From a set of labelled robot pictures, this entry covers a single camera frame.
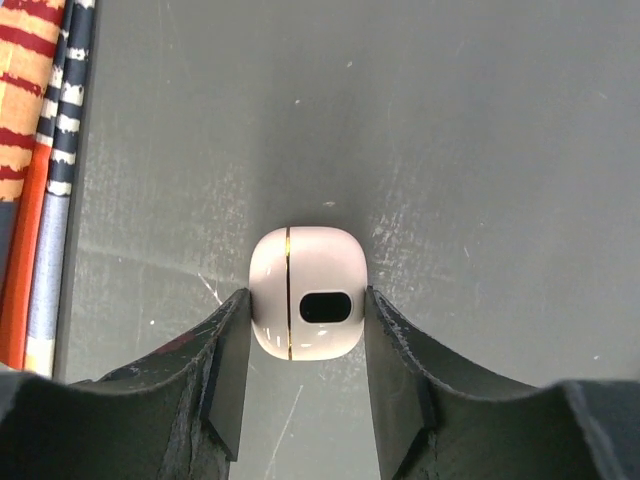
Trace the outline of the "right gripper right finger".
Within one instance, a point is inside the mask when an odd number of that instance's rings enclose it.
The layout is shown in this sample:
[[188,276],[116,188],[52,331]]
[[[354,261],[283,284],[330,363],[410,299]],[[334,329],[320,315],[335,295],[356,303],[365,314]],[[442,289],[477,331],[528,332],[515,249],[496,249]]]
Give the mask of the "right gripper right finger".
[[559,478],[553,396],[444,346],[374,288],[364,339],[381,478]]

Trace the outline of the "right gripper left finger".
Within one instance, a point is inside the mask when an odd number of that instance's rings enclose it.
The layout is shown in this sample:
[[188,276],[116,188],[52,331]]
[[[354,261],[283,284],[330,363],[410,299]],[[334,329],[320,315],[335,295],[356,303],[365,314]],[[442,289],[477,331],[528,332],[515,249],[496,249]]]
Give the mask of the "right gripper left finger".
[[72,386],[67,479],[226,479],[239,453],[251,300],[94,381]]

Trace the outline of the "pink earbud case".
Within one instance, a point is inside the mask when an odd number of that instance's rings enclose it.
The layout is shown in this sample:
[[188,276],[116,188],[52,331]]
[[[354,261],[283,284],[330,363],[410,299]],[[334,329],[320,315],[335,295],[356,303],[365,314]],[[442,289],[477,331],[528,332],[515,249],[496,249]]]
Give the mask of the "pink earbud case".
[[290,226],[266,234],[249,267],[258,344],[287,361],[346,355],[363,333],[367,285],[365,254],[350,233]]

